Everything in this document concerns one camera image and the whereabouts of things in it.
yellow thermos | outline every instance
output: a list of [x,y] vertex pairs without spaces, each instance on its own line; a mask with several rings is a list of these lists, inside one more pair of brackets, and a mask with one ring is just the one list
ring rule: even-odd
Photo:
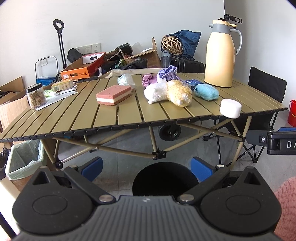
[[[210,27],[213,28],[207,43],[207,57],[205,68],[205,82],[210,85],[229,88],[232,86],[234,59],[242,47],[242,33],[235,24],[227,21],[214,20]],[[240,45],[235,53],[230,32],[240,36]]]

wicker ball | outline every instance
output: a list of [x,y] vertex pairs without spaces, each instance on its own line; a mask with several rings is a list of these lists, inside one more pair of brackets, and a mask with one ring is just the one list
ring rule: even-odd
[[174,36],[164,36],[161,40],[161,46],[171,54],[180,55],[183,53],[183,46],[180,40]]

silver screw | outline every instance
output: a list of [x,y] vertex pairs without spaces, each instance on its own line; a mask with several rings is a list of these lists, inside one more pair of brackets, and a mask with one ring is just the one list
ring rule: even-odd
[[101,202],[111,202],[111,201],[113,201],[113,196],[111,196],[110,194],[104,194],[104,195],[101,195],[100,197],[99,197],[99,200],[101,201]]
[[194,196],[191,195],[191,194],[182,194],[182,195],[180,196],[180,200],[181,200],[182,202],[191,202],[191,201],[194,200]]

gray water bottle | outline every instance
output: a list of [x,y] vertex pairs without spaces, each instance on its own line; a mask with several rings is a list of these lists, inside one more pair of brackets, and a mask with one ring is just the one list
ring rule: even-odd
[[170,53],[167,50],[162,51],[160,58],[160,66],[162,68],[168,68],[170,66]]

slatted tabletop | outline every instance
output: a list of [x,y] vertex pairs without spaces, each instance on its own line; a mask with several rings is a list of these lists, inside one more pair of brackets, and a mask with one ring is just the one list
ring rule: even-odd
[[[177,74],[182,80],[204,81],[204,74]],[[27,108],[1,134],[0,142],[76,136],[98,131],[134,129],[162,124],[188,123],[218,119],[222,99],[234,99],[242,104],[241,115],[251,116],[286,110],[266,94],[233,81],[231,88],[218,88],[219,98],[205,101],[192,95],[188,107],[175,106],[170,101],[148,104],[144,96],[142,76],[133,75],[136,89],[131,97],[117,104],[98,104],[96,93],[117,83],[118,77],[80,83],[77,94],[39,111]]]

